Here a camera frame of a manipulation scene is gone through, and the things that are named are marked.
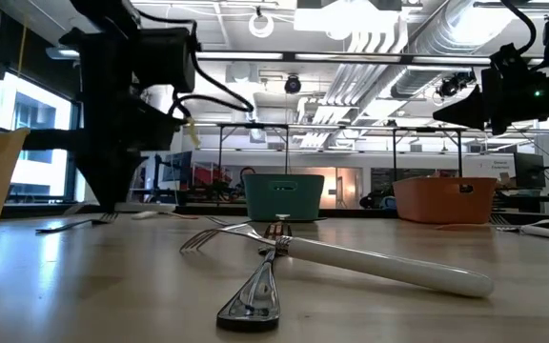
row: desk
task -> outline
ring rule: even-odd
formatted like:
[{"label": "desk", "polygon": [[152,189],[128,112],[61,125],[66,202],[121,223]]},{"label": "desk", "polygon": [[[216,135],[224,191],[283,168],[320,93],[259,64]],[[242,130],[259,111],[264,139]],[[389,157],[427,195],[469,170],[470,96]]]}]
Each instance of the desk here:
[{"label": "desk", "polygon": [[281,257],[279,329],[241,334],[217,329],[215,314],[260,263],[255,242],[221,235],[182,256],[183,242],[214,223],[122,214],[111,225],[35,235],[48,222],[0,225],[0,342],[549,341],[545,238],[396,219],[294,224],[297,236],[483,272],[496,289],[463,298]]}]

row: green basket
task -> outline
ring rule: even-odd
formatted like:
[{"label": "green basket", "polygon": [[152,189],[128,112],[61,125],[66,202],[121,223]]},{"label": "green basket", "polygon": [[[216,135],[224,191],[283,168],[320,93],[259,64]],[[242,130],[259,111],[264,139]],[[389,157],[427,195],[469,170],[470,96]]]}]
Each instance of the green basket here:
[{"label": "green basket", "polygon": [[288,214],[289,220],[316,220],[324,180],[323,175],[243,175],[249,217],[276,221],[277,214]]}]

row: fork handle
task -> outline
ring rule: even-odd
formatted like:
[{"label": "fork handle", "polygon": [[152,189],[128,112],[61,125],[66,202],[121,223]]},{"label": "fork handle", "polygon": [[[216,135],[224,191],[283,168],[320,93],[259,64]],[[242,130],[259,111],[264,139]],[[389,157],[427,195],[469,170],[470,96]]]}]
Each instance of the fork handle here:
[{"label": "fork handle", "polygon": [[463,269],[396,257],[377,252],[362,252],[313,240],[280,237],[277,252],[328,266],[407,282],[448,293],[484,297],[493,291],[488,276]]}]

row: table surface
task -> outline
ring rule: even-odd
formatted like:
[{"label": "table surface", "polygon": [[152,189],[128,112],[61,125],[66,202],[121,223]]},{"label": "table surface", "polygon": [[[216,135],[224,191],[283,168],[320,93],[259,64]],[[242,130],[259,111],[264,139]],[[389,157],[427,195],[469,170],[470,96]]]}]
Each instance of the table surface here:
[{"label": "table surface", "polygon": [[215,316],[261,262],[256,242],[219,235],[202,252],[181,255],[186,239],[216,226],[206,218],[120,215],[110,225],[34,232],[80,218],[0,224],[0,342],[549,340],[547,238],[396,219],[293,224],[295,236],[482,272],[496,289],[471,299],[280,257],[279,328],[243,334],[219,330]]}]

